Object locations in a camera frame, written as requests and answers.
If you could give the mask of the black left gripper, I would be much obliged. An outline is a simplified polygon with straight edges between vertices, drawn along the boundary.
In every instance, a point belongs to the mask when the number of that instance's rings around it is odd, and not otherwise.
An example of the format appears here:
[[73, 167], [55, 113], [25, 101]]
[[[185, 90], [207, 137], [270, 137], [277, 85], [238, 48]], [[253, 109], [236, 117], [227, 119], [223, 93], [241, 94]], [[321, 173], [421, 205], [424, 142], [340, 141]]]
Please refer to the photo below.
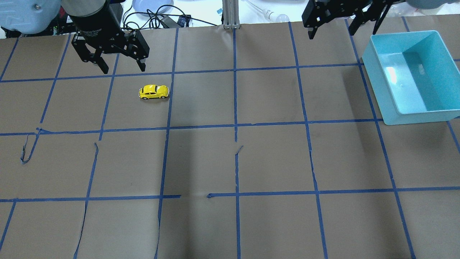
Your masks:
[[[122, 0], [68, 0], [67, 14], [76, 27], [71, 44], [79, 58], [99, 67], [108, 74], [109, 67], [102, 58], [102, 51], [114, 54], [124, 48], [124, 55], [136, 60], [145, 72], [145, 59], [150, 48], [139, 29], [125, 33], [120, 28], [123, 12]], [[92, 53], [87, 48], [95, 49]]]

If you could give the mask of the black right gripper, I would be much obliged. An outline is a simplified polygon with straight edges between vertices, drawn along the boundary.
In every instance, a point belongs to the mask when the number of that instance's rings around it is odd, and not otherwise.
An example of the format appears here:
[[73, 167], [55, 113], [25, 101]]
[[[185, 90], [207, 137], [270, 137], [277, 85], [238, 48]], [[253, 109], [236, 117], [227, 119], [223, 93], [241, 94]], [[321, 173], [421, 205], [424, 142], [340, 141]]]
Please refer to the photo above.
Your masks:
[[369, 21], [375, 22], [372, 34], [375, 35], [390, 10], [387, 0], [309, 0], [302, 13], [302, 22], [308, 29], [308, 37], [314, 39], [320, 26], [336, 18], [355, 16], [348, 26], [351, 36], [359, 27]]

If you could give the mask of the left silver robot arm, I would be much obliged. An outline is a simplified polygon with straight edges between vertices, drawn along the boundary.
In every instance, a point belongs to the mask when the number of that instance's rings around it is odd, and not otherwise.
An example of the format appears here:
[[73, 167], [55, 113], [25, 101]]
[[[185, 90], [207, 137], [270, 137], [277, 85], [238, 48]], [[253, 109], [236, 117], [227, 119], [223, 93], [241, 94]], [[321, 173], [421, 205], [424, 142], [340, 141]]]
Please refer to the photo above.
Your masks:
[[0, 24], [9, 31], [38, 34], [63, 9], [76, 28], [72, 46], [81, 61], [97, 65], [104, 74], [109, 67], [102, 54], [123, 54], [136, 60], [142, 72], [150, 48], [140, 29], [123, 29], [121, 15], [110, 0], [2, 0]]

